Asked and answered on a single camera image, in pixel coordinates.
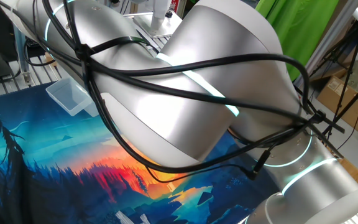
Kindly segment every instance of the metal rod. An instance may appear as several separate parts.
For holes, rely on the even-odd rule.
[[[348,82],[349,82],[349,78],[350,78],[350,76],[352,75],[352,73],[353,73],[353,66],[354,66],[354,63],[355,63],[355,61],[356,61],[356,57],[357,57],[357,53],[358,53],[358,39],[357,39],[357,44],[356,44],[356,48],[354,49],[354,53],[353,53],[353,56],[352,56],[352,60],[351,60],[351,64],[350,64],[350,66],[349,66],[349,69],[347,70],[347,75],[346,75],[346,79],[345,79],[345,84],[344,84],[344,86],[343,86],[343,89],[342,89],[342,93],[341,93],[341,97],[339,97],[339,102],[338,102],[338,105],[337,105],[337,107],[336,107],[336,111],[335,111],[335,115],[334,115],[334,123],[336,123],[337,121],[339,121],[339,119],[337,119],[337,116],[338,116],[338,112],[339,112],[339,110],[342,108],[342,100],[343,100],[343,98],[344,98],[344,96],[345,96],[345,92],[346,92],[346,86],[347,86],[347,84],[348,84]],[[328,139],[329,139],[329,137],[330,137],[330,135],[331,135],[331,131],[332,131],[332,129],[333,129],[333,127],[331,126],[331,125],[329,125],[325,130],[324,130],[324,132],[323,132],[323,134],[326,134],[326,133],[328,133]]]
[[[336,62],[339,66],[341,66],[342,68],[345,68],[346,70],[347,70],[347,67],[343,64],[343,63],[341,63],[341,62]]]
[[[18,56],[18,62],[22,73],[30,71],[29,64],[24,60],[24,57],[27,57],[27,51],[23,52],[25,35],[20,32],[20,30],[13,26],[16,42],[16,52]]]
[[[349,33],[347,33],[338,43],[336,43],[333,47],[331,47],[323,56],[323,61],[316,67],[316,69],[313,70],[313,72],[309,75],[309,77],[312,77],[318,70],[320,70],[323,65],[328,62],[337,62],[339,57],[343,54],[347,46],[354,40],[354,36],[356,34],[357,28],[352,29]]]

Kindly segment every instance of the black cable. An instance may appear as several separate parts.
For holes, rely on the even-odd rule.
[[[136,30],[136,32],[140,35],[141,38],[146,40],[145,36],[143,36],[143,34],[141,32],[139,32],[139,30]],[[151,43],[149,43],[149,46],[153,48],[153,50],[156,54],[160,53],[160,51],[156,47],[154,47]]]
[[[41,1],[42,4],[44,5],[45,12],[47,13],[49,19],[51,20],[52,24],[55,26],[56,30],[59,32],[63,40],[71,47],[71,49],[75,49],[75,44],[73,39],[67,34],[62,24],[53,15],[53,10],[52,7],[50,6],[49,0],[41,0]]]
[[[296,87],[295,85],[294,85],[294,88],[295,88],[296,92],[298,92],[303,97],[303,92],[298,87]],[[311,103],[310,100],[308,100],[308,105],[309,105],[309,107],[311,108],[311,110],[313,111],[314,114],[319,113],[319,111],[313,106],[313,104]],[[341,132],[343,134],[345,133],[344,128],[340,127],[338,124],[334,123],[333,121],[331,121],[327,117],[324,117],[323,121],[325,123],[328,123],[329,125],[332,125],[333,128],[337,129],[339,132]]]
[[[217,167],[213,167],[213,168],[209,168],[209,169],[205,169],[205,170],[200,170],[200,171],[197,171],[197,172],[193,172],[191,174],[187,174],[187,175],[184,175],[182,177],[178,177],[178,178],[175,178],[175,179],[171,179],[171,180],[160,180],[158,177],[156,177],[152,171],[150,170],[149,167],[145,166],[147,171],[149,172],[149,174],[153,177],[154,180],[156,180],[157,182],[160,182],[160,183],[163,183],[163,184],[167,184],[167,183],[170,183],[170,182],[174,182],[174,181],[177,181],[177,180],[181,180],[181,179],[184,179],[184,178],[187,178],[187,177],[191,177],[191,176],[194,176],[194,175],[197,175],[197,174],[202,174],[202,173],[205,173],[205,172],[209,172],[209,171],[212,171],[212,170],[216,170],[216,169],[220,169],[220,168],[223,168],[223,167],[236,167],[236,168],[239,168],[242,172],[244,172],[245,168],[243,168],[242,166],[239,166],[239,165],[235,165],[235,164],[224,164],[224,165],[220,165],[220,166],[217,166]]]
[[[275,144],[273,144],[272,146],[270,146],[269,147],[269,149],[268,149],[268,152],[271,152],[273,149],[274,149],[274,147],[276,147],[278,144],[277,144],[277,142],[275,143]]]
[[[70,10],[68,9],[67,0],[63,0],[63,6],[65,8],[67,23],[70,28],[71,36],[73,36],[74,48],[78,48],[79,45],[81,45],[81,40],[80,40],[80,36],[78,35],[77,26],[74,26],[75,25],[74,17],[73,17],[74,14],[72,15]]]
[[[10,77],[10,78],[6,78],[6,79],[3,79],[3,80],[0,80],[0,84],[1,83],[6,83],[6,82],[9,82],[9,81],[11,81],[11,80],[13,80],[13,79],[15,79],[16,77],[18,77],[19,75],[21,74],[21,70],[20,70],[20,68],[19,68],[19,70],[16,72],[16,74],[11,74],[12,75],[12,77]]]
[[[345,46],[343,47],[343,49],[340,51],[340,55],[343,53],[343,51],[345,51],[345,48],[347,48],[348,45],[350,45],[351,43],[348,42],[345,44]],[[347,106],[351,105],[350,102],[345,106],[345,108],[343,108],[343,110],[341,112],[339,112],[340,108],[342,107],[342,103],[343,103],[343,98],[344,98],[344,95],[345,95],[345,92],[346,92],[346,86],[348,85],[348,82],[349,82],[349,78],[350,78],[350,75],[352,74],[353,72],[353,66],[356,62],[356,56],[357,56],[357,53],[358,53],[358,38],[357,38],[357,42],[356,42],[356,47],[354,49],[354,53],[353,53],[353,56],[352,56],[352,60],[351,60],[351,63],[350,63],[350,66],[349,68],[345,68],[346,69],[346,79],[345,79],[345,82],[344,82],[344,88],[341,92],[341,95],[339,97],[339,101],[338,101],[338,104],[337,104],[337,107],[336,107],[336,110],[335,110],[335,113],[334,113],[334,118],[333,118],[333,121],[334,122],[338,122],[339,119],[342,117],[342,115],[349,109]],[[332,135],[332,127],[331,125],[329,125],[324,131],[323,131],[324,134],[327,134],[327,139],[329,139],[329,137]]]
[[[50,65],[52,63],[55,62],[55,60],[51,60],[49,62],[45,62],[45,63],[33,63],[30,61],[29,58],[27,58],[26,56],[26,50],[27,50],[27,43],[29,42],[29,39],[26,39],[25,42],[24,42],[24,46],[23,46],[23,58],[24,60],[29,64],[29,65],[32,65],[32,66],[35,66],[35,67],[43,67],[43,66],[47,66],[47,65]]]
[[[43,38],[39,38],[39,35],[38,33],[36,32],[36,29],[35,29],[35,0],[33,1],[33,24],[34,26],[32,26],[30,24],[30,22],[27,20],[27,18],[25,18],[22,14],[20,14],[16,9],[13,9],[11,6],[7,5],[6,3],[2,2],[0,0],[0,5],[10,11],[13,12],[13,14],[15,14],[22,22],[23,24],[31,31],[31,33],[33,33],[36,37],[37,37],[37,40],[39,41],[39,44],[44,48],[44,49],[49,49],[48,52],[51,52],[53,53],[54,55],[59,55],[61,58],[71,62],[71,63],[74,63],[76,65],[81,65],[81,61],[79,61],[77,58],[73,58],[69,55],[67,55],[66,53],[60,51],[60,50],[57,50],[57,49],[53,49],[52,46],[50,46],[48,44],[48,42],[45,41],[45,39]]]
[[[51,10],[46,10],[46,12],[47,12],[49,18],[53,17]],[[58,21],[53,20],[52,18],[51,18],[51,21],[55,27],[62,26],[61,24],[59,24]],[[40,41],[44,44],[44,46],[48,47],[48,44],[46,42],[44,43],[44,41],[42,39]],[[76,49],[76,44],[78,44],[78,43],[74,43],[72,41],[73,40],[71,40],[71,39],[68,40],[68,42],[71,42],[71,45],[74,46],[74,49]],[[81,64],[84,65],[83,62],[81,62],[75,58],[72,58],[66,54],[60,54],[62,52],[60,52],[57,49],[50,48],[50,50],[52,52],[56,52],[59,57],[64,58],[71,63],[77,64],[77,65],[81,65]],[[164,86],[158,86],[158,85],[154,85],[151,83],[143,82],[138,79],[132,78],[130,76],[139,77],[139,76],[146,76],[146,75],[160,75],[160,74],[164,74],[164,73],[174,73],[174,72],[183,72],[185,70],[192,70],[192,69],[196,69],[194,67],[197,67],[197,66],[199,66],[199,68],[205,68],[205,67],[226,65],[226,64],[230,64],[230,63],[237,63],[237,62],[244,62],[244,61],[255,61],[255,60],[279,60],[282,62],[287,62],[291,65],[294,65],[297,69],[300,70],[300,72],[303,76],[306,76],[305,85],[304,85],[304,93],[307,96],[309,83],[308,83],[308,74],[307,74],[305,68],[302,66],[302,64],[300,64],[296,60],[286,57],[286,56],[283,56],[283,55],[269,55],[269,54],[238,55],[238,56],[233,56],[233,57],[208,60],[208,61],[204,61],[204,62],[196,62],[196,63],[192,63],[192,64],[188,64],[188,65],[180,65],[177,67],[156,68],[156,69],[151,69],[151,70],[137,70],[137,71],[109,69],[109,68],[105,67],[104,65],[101,65],[100,63],[91,59],[90,62],[87,63],[85,66],[86,68],[91,68],[91,69],[88,69],[88,71],[85,71],[85,72],[89,76],[89,80],[88,80],[89,89],[88,90],[91,94],[92,99],[96,103],[97,109],[99,111],[99,114],[100,114],[104,124],[110,130],[110,132],[112,132],[112,134],[117,139],[119,144],[134,159],[136,159],[138,162],[142,163],[143,165],[149,167],[150,169],[158,170],[160,172],[187,173],[187,172],[199,171],[199,170],[211,167],[213,165],[216,165],[220,162],[224,162],[228,159],[238,156],[239,154],[247,152],[255,147],[259,147],[261,144],[265,144],[266,142],[273,142],[273,141],[279,141],[282,139],[293,138],[295,133],[297,133],[300,129],[305,128],[306,124],[310,125],[310,122],[308,120],[302,118],[301,116],[298,116],[297,114],[289,113],[284,110],[279,110],[279,109],[271,108],[271,107],[267,107],[267,106],[252,105],[252,104],[244,103],[244,102],[234,100],[234,99],[219,98],[219,97],[215,97],[215,96],[204,95],[201,93],[193,93],[193,92],[189,92],[189,91],[171,89],[171,88],[167,88]],[[295,128],[288,127],[287,129],[284,129],[283,131],[277,132],[277,133],[267,136],[263,139],[260,139],[256,142],[253,142],[253,143],[249,144],[248,146],[239,149],[236,152],[232,152],[230,154],[213,159],[212,161],[204,162],[202,164],[197,164],[197,165],[188,166],[188,167],[177,167],[177,168],[160,166],[160,165],[154,164],[153,162],[150,162],[147,159],[144,159],[142,156],[138,155],[138,153],[136,153],[125,142],[125,140],[122,138],[122,136],[119,134],[118,130],[114,126],[114,121],[111,119],[110,114],[108,113],[108,110],[107,110],[106,106],[104,105],[104,101],[101,98],[101,95],[100,95],[100,92],[96,85],[96,82],[94,80],[94,77],[92,76],[93,70],[97,71],[97,72],[106,73],[106,74],[112,76],[113,78],[124,81],[130,85],[139,86],[141,88],[145,88],[145,89],[152,90],[152,91],[159,91],[162,93],[176,95],[176,96],[185,97],[185,98],[194,99],[194,100],[202,100],[202,101],[208,101],[211,103],[219,103],[219,104],[225,104],[225,105],[241,106],[241,107],[246,107],[246,108],[252,108],[255,110],[263,110],[263,111],[280,114],[280,115],[289,117],[291,119],[294,119],[298,123],[298,126]],[[308,104],[307,104],[307,98],[305,99],[305,95],[303,96],[303,104],[304,104],[303,106],[307,107]]]
[[[327,65],[327,67],[324,69],[324,72],[321,74],[320,79],[322,79],[325,74],[328,72],[328,70],[331,68],[331,66],[333,65],[333,61],[330,61],[329,64]],[[313,96],[314,96],[314,92],[316,91],[316,89],[313,90],[313,92],[311,93],[309,100],[310,102],[313,101]]]
[[[112,132],[113,136],[117,139],[117,142],[124,148],[124,150],[132,156],[135,160],[140,162],[141,164],[160,172],[166,172],[171,174],[179,174],[179,173],[188,173],[188,172],[194,172],[198,170],[202,170],[208,167],[211,167],[213,165],[219,164],[221,162],[227,161],[229,159],[232,159],[233,157],[236,157],[240,154],[243,154],[251,149],[254,149],[258,147],[260,144],[273,141],[274,139],[278,140],[282,138],[283,136],[290,135],[295,130],[293,128],[287,128],[283,131],[271,134],[265,138],[262,138],[253,144],[250,144],[248,146],[242,147],[241,149],[231,152],[229,154],[223,155],[221,157],[215,158],[208,162],[203,162],[201,164],[188,166],[188,167],[164,167],[160,166],[158,164],[154,164],[153,162],[148,161],[147,159],[143,158],[141,155],[139,155],[135,150],[133,150],[128,143],[122,138],[119,131],[116,129],[114,125],[114,120],[110,117],[110,114],[108,113],[108,110],[106,108],[106,105],[104,104],[103,99],[101,98],[100,92],[98,90],[98,87],[96,86],[96,83],[94,82],[94,78],[92,75],[89,76],[89,91],[91,92],[91,97],[93,97],[94,102],[96,103],[96,108],[98,109],[99,115],[102,118],[103,123],[106,125],[106,127]]]
[[[42,0],[42,2],[46,2],[46,3],[44,3],[45,5],[48,4],[48,1]],[[19,14],[16,10],[12,10],[12,11],[16,15]],[[46,12],[47,12],[49,18],[51,18],[51,17],[54,18],[51,11],[46,10]],[[54,19],[51,19],[51,22],[54,24],[55,27],[62,26],[58,21],[56,21]],[[67,54],[64,54],[63,52],[60,52],[59,50],[56,50],[56,49],[52,50],[51,47],[48,47],[48,48],[51,49],[52,52],[53,51],[56,52],[56,54],[58,54],[65,60],[68,60],[69,62],[77,64],[77,65],[81,65],[81,62],[79,60],[72,58],[72,57],[68,56]],[[295,68],[297,68],[304,78],[303,92],[305,94],[304,94],[304,97],[302,98],[303,106],[306,108],[305,109],[306,112],[311,113],[311,110],[308,109],[308,106],[307,106],[307,97],[305,97],[305,95],[306,96],[308,95],[309,85],[310,85],[307,71],[300,62],[298,62],[297,60],[295,60],[293,58],[287,57],[285,55],[275,55],[275,54],[237,55],[237,56],[207,60],[207,61],[203,61],[203,62],[195,62],[195,63],[190,63],[187,65],[179,65],[179,66],[172,66],[172,67],[165,67],[165,68],[154,68],[154,69],[146,69],[146,70],[132,70],[132,71],[131,70],[110,69],[110,68],[107,68],[104,65],[101,65],[100,63],[94,61],[93,59],[91,59],[91,67],[95,68],[95,70],[97,72],[106,73],[106,74],[112,76],[113,78],[116,78],[118,80],[124,81],[126,83],[129,83],[131,85],[135,85],[138,87],[142,86],[141,88],[145,88],[148,90],[158,91],[161,93],[185,97],[185,98],[189,98],[189,99],[193,99],[193,100],[208,101],[210,103],[219,103],[219,104],[223,104],[223,105],[233,105],[231,103],[233,103],[233,102],[238,103],[238,101],[234,100],[234,101],[230,102],[229,98],[219,98],[219,97],[215,97],[215,96],[204,95],[201,93],[194,93],[194,92],[190,92],[190,91],[183,91],[183,90],[177,90],[177,89],[173,89],[173,88],[167,88],[164,86],[154,85],[154,84],[148,83],[148,82],[143,82],[141,80],[137,80],[137,79],[133,79],[133,78],[131,79],[130,77],[126,77],[126,76],[141,77],[141,76],[149,76],[149,75],[160,75],[160,74],[167,74],[167,73],[184,72],[187,70],[194,70],[197,68],[214,67],[214,66],[219,66],[219,65],[228,65],[231,63],[251,62],[251,61],[257,61],[257,60],[278,60],[281,62],[289,63],[290,65],[293,65]],[[255,110],[263,110],[263,108],[264,108],[263,106],[256,106],[256,105],[250,105],[250,104],[238,104],[238,105],[233,105],[233,106],[253,108]],[[295,120],[301,119],[302,121],[305,122],[304,118],[302,118],[296,114],[291,114],[284,110],[275,110],[274,108],[270,108],[268,111],[272,112],[272,113],[278,113],[280,115],[287,116],[287,117],[293,118]]]
[[[127,6],[125,6],[124,14],[127,11],[128,5],[129,5],[129,0],[127,1]]]
[[[37,33],[37,26],[36,26],[36,16],[35,16],[35,2],[36,0],[33,0],[32,2],[32,13],[33,13],[33,23],[34,23],[34,35],[36,36],[37,40],[42,42],[43,39],[39,37],[38,33]],[[62,55],[60,54],[60,52],[58,54],[55,54],[57,57],[61,57]],[[73,59],[74,61],[78,61],[79,63],[81,63],[78,59],[75,58],[71,58],[70,56],[67,55],[67,60],[70,61],[70,59]],[[69,63],[65,62],[64,60],[61,60],[62,63],[64,63],[69,69],[71,69],[76,75],[78,75],[79,77],[81,77],[81,74],[79,72],[77,72],[77,70],[75,68],[73,68]]]
[[[102,44],[99,44],[95,47],[92,47],[90,50],[91,50],[91,54],[94,55],[94,54],[97,54],[99,52],[102,52],[106,49],[109,49],[111,47],[114,47],[114,46],[117,46],[117,45],[124,45],[124,44],[130,44],[130,43],[137,43],[137,44],[146,44],[146,45],[149,45],[151,47],[153,47],[149,41],[143,39],[143,38],[139,38],[139,37],[131,37],[131,36],[128,36],[128,37],[118,37],[118,38],[115,38],[113,40],[109,40],[105,43],[102,43]]]
[[[240,142],[241,144],[243,144],[243,145],[246,145],[246,146],[247,146],[247,145],[253,143],[253,141],[248,140],[248,139],[242,137],[240,134],[238,134],[235,130],[233,130],[233,129],[231,129],[231,128],[228,128],[227,131],[228,131],[228,133],[229,133],[234,139],[236,139],[237,141],[239,141],[239,142]],[[259,145],[258,147],[260,147],[260,148],[270,147],[271,143],[272,143],[272,142],[268,142],[268,143],[266,143],[266,144],[261,144],[261,145]]]
[[[122,4],[121,4],[121,10],[119,11],[120,14],[122,14],[122,10],[124,9],[125,1],[126,1],[126,0],[124,0],[124,1],[122,2]]]
[[[339,150],[340,148],[342,148],[342,146],[345,145],[346,142],[352,137],[352,135],[353,135],[353,133],[354,133],[354,130],[356,129],[357,122],[358,122],[358,115],[357,115],[357,118],[356,118],[356,122],[354,123],[353,130],[352,130],[351,134],[350,134],[349,137],[347,137],[347,139],[341,144],[341,146],[339,146],[339,147],[337,148],[337,150]]]

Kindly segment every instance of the forest landscape print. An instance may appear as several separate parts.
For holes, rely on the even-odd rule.
[[[49,85],[0,96],[0,223],[237,224],[278,192],[265,171],[251,181],[233,167],[157,182],[99,116],[70,116]],[[237,149],[226,133],[207,160]],[[225,163],[255,162],[243,155]]]

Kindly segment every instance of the cardboard box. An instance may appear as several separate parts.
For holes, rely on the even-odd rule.
[[[336,76],[333,76],[331,77],[327,85],[324,87],[324,89],[321,91],[320,95],[317,97],[317,100],[335,113],[343,88],[344,81],[340,80]],[[341,112],[342,109],[352,100],[356,93],[357,92],[352,88],[346,88],[345,95],[342,100],[342,108],[339,109],[339,112]],[[354,125],[356,124],[357,116],[358,100],[350,107],[350,109],[345,113],[342,119],[348,124],[350,124],[352,127],[354,127]]]
[[[349,68],[349,65],[350,65],[350,63],[345,63],[345,64],[344,64],[344,66],[347,67],[347,68]],[[339,66],[337,65],[337,67],[328,70],[328,71],[325,73],[324,76],[321,76],[322,73],[320,73],[320,74],[315,74],[315,75],[312,76],[312,78],[311,78],[310,80],[311,80],[311,81],[314,81],[314,80],[319,80],[319,79],[321,79],[321,78],[327,78],[327,77],[331,77],[331,76],[335,76],[335,77],[341,78],[341,77],[343,77],[345,74],[346,74],[346,70],[343,69],[342,67],[339,67]]]

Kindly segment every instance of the pine tree silhouette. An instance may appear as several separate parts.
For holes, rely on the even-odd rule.
[[[73,218],[76,218],[78,223],[92,224],[88,220],[90,216],[86,213],[86,206],[81,198],[80,192],[83,186],[80,184],[80,181],[70,168],[65,169],[63,172],[57,164],[56,167],[60,174],[60,183],[63,184],[65,189],[67,189],[66,195],[68,196],[70,205],[74,208],[75,215]]]
[[[144,182],[143,178],[142,178],[141,176],[137,175],[137,174],[135,173],[135,171],[133,171],[133,170],[132,170],[132,173],[134,174],[134,176],[136,177],[137,181],[139,182],[140,188],[147,194],[147,196],[150,197],[150,195],[149,195],[149,193],[148,193],[148,191],[147,191],[147,187],[146,187],[146,185],[145,185],[145,182]]]
[[[8,130],[0,118],[0,133],[6,143],[6,150],[4,159],[1,164],[7,159],[6,183],[4,185],[3,194],[0,195],[2,204],[8,206],[8,213],[16,217],[14,222],[11,223],[30,223],[31,216],[18,216],[17,214],[30,213],[29,202],[29,189],[25,184],[28,178],[34,174],[28,169],[24,160],[24,151],[16,142],[16,138],[22,138],[10,130]]]

